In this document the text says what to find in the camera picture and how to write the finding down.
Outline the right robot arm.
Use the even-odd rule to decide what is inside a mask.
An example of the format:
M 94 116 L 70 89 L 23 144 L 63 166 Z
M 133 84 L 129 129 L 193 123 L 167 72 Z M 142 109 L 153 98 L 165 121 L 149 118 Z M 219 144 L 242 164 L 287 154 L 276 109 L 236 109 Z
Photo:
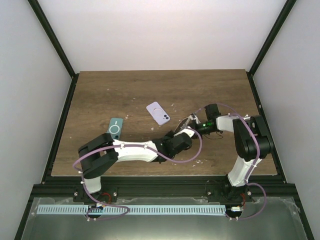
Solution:
M 204 107 L 207 121 L 201 123 L 197 112 L 190 114 L 191 126 L 201 136 L 213 132 L 230 132 L 234 136 L 237 159 L 221 186 L 222 196 L 232 202 L 244 192 L 255 168 L 274 149 L 274 143 L 262 116 L 240 116 L 236 112 L 222 115 L 218 104 Z

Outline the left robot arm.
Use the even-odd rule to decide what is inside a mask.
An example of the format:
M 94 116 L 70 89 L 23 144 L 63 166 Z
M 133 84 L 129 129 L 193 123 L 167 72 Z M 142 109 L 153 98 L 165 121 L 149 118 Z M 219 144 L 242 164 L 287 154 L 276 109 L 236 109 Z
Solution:
M 113 139 L 111 134 L 103 133 L 78 149 L 83 182 L 86 186 L 84 195 L 89 201 L 97 202 L 102 196 L 101 176 L 115 163 L 143 161 L 162 163 L 174 159 L 182 151 L 192 146 L 191 130 L 177 133 L 168 132 L 162 138 L 145 142 L 128 142 Z

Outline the black screen phone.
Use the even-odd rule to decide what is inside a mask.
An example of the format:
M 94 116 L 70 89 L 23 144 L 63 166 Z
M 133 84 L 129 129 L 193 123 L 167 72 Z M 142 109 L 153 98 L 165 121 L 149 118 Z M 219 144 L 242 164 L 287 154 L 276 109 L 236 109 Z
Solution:
M 183 118 L 179 124 L 176 126 L 176 128 L 174 129 L 174 132 L 178 132 L 180 131 L 181 129 L 185 128 L 186 126 L 189 125 L 189 123 L 191 121 L 198 121 L 198 116 L 195 114 L 195 113 L 191 113 L 189 116 Z

